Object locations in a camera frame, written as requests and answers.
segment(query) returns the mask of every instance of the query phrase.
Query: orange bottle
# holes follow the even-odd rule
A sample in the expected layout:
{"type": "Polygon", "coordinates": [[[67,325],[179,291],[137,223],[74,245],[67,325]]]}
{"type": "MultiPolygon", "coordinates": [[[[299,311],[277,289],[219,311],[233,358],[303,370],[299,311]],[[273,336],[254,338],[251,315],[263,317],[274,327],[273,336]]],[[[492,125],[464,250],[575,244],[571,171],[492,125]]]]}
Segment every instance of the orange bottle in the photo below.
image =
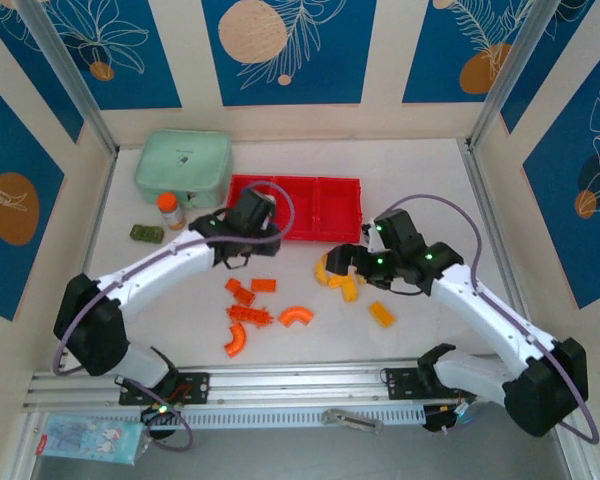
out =
{"type": "Polygon", "coordinates": [[[156,205],[158,205],[164,221],[171,230],[180,230],[187,223],[184,212],[178,204],[178,199],[173,193],[165,192],[161,194],[156,200],[156,205]]]}

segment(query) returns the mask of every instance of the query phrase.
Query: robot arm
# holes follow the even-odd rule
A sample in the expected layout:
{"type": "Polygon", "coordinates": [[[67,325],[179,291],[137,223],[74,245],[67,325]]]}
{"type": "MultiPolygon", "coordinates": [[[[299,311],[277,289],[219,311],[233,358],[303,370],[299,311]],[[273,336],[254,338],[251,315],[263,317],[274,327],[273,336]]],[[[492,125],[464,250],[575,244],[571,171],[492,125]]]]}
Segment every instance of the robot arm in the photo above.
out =
{"type": "Polygon", "coordinates": [[[279,233],[269,222],[274,213],[271,199],[254,190],[245,190],[234,208],[196,219],[188,231],[147,258],[95,281],[85,274],[76,276],[67,285],[54,334],[62,339],[78,312],[102,293],[100,287],[117,284],[78,324],[67,348],[90,375],[130,378],[166,398],[177,388],[178,371],[153,347],[130,343],[125,324],[153,299],[191,275],[221,262],[229,267],[233,257],[244,258],[242,266],[246,266],[252,254],[274,256],[280,248],[279,239],[257,245],[248,240],[226,241],[228,237],[273,237],[279,233]],[[218,241],[205,243],[211,237],[218,241]]]}
{"type": "Polygon", "coordinates": [[[427,389],[442,385],[485,397],[503,405],[523,430],[542,436],[571,413],[577,401],[540,345],[568,372],[586,400],[584,349],[571,338],[558,342],[479,281],[474,288],[462,257],[444,243],[426,245],[407,212],[385,212],[364,225],[363,233],[368,246],[336,247],[327,256],[327,270],[346,275],[354,266],[369,284],[383,290],[391,291],[396,281],[417,286],[458,312],[500,357],[482,359],[452,345],[438,345],[418,360],[418,377],[427,389]],[[524,326],[525,334],[512,321],[524,326]]]}

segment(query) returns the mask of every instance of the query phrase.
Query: yellow toy piece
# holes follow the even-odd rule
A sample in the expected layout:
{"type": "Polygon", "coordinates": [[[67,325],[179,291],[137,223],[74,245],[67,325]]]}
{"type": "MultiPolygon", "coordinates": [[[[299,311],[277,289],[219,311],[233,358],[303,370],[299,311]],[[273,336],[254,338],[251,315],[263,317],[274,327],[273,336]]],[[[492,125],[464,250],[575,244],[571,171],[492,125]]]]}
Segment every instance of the yellow toy piece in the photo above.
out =
{"type": "Polygon", "coordinates": [[[358,275],[358,269],[356,268],[356,278],[358,279],[358,283],[360,285],[364,285],[365,283],[367,283],[367,279],[364,278],[362,275],[358,275]]]}
{"type": "Polygon", "coordinates": [[[356,287],[356,282],[353,279],[353,275],[350,273],[344,278],[346,280],[340,287],[342,289],[344,301],[347,303],[355,302],[358,299],[358,287],[356,287]]]}
{"type": "Polygon", "coordinates": [[[373,318],[376,319],[376,322],[378,322],[380,326],[384,328],[390,327],[393,325],[393,322],[396,321],[393,315],[389,313],[389,310],[387,310],[386,307],[380,302],[376,302],[371,305],[369,307],[369,311],[371,312],[371,315],[373,315],[373,318]]]}
{"type": "Polygon", "coordinates": [[[331,275],[329,278],[329,288],[339,288],[349,281],[347,275],[331,275]]]}
{"type": "Polygon", "coordinates": [[[318,280],[318,283],[320,285],[322,285],[323,287],[326,287],[329,284],[329,278],[327,277],[327,271],[324,268],[326,262],[327,262],[327,255],[325,254],[318,261],[318,263],[316,263],[316,266],[313,270],[314,274],[316,276],[316,280],[318,280]]]}

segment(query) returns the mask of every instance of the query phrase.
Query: red compartment tray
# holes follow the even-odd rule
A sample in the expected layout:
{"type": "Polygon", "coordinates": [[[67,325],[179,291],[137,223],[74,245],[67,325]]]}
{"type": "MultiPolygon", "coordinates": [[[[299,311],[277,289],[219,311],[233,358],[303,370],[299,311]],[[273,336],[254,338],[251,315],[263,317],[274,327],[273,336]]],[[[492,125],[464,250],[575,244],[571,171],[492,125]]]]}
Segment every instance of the red compartment tray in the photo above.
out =
{"type": "MultiPolygon", "coordinates": [[[[242,190],[257,180],[279,185],[293,200],[296,221],[285,239],[350,243],[360,240],[362,209],[359,179],[234,175],[227,206],[233,207],[242,190]]],[[[278,206],[275,222],[284,228],[290,212],[280,192],[264,185],[256,187],[256,190],[275,197],[278,206]]]]}

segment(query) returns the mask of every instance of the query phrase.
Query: orange curved pipe piece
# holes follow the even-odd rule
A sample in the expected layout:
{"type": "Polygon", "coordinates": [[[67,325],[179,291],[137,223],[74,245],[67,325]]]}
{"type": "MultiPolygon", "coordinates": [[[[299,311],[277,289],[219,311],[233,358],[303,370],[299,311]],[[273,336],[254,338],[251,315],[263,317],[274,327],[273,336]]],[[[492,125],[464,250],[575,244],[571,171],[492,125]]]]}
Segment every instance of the orange curved pipe piece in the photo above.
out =
{"type": "Polygon", "coordinates": [[[313,319],[313,312],[305,307],[287,308],[284,312],[280,314],[280,317],[278,317],[280,323],[283,324],[285,327],[288,327],[295,321],[302,322],[305,325],[308,325],[311,319],[313,319]]]}
{"type": "Polygon", "coordinates": [[[227,351],[227,355],[233,358],[242,351],[247,343],[247,332],[241,323],[231,325],[229,330],[231,330],[233,339],[224,346],[224,349],[227,351]]]}

